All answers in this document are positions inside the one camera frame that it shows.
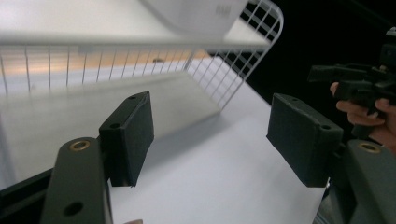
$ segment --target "white table surface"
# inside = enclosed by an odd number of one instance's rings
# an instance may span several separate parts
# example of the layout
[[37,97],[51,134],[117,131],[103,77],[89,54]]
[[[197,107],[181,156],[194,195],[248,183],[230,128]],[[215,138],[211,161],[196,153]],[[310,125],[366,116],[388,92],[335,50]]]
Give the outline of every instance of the white table surface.
[[115,223],[312,223],[308,189],[266,139],[271,107],[244,84],[220,115],[156,140],[135,188],[111,188]]

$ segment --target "mounting hole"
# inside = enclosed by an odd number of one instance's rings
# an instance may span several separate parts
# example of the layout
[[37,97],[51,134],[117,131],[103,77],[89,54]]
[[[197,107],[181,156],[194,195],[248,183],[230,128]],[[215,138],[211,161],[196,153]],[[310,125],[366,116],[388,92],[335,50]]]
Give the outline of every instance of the mounting hole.
[[77,141],[70,145],[69,149],[72,151],[81,151],[87,149],[90,146],[90,142],[87,140]]
[[368,143],[361,143],[359,145],[359,147],[361,149],[365,150],[366,152],[370,152],[370,153],[380,153],[381,152],[381,149],[379,149],[378,147],[373,146],[371,144],[368,144]]
[[72,217],[82,210],[83,204],[81,202],[70,203],[64,209],[64,215]]
[[112,128],[112,129],[116,129],[119,127],[120,127],[120,125],[118,123],[114,123],[114,124],[110,125],[110,128]]
[[152,62],[153,62],[153,63],[164,63],[165,60],[164,60],[164,59],[161,59],[161,58],[155,58],[155,59],[152,60]]

